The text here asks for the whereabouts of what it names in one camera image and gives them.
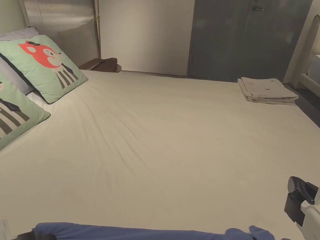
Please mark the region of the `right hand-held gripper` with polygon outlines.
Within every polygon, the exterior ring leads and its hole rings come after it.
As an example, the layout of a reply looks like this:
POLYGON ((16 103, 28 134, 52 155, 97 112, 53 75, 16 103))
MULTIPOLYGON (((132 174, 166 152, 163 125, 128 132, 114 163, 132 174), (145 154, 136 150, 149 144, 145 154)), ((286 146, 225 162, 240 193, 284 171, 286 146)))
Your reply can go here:
POLYGON ((320 239, 320 190, 303 179, 291 176, 284 207, 306 240, 320 239))

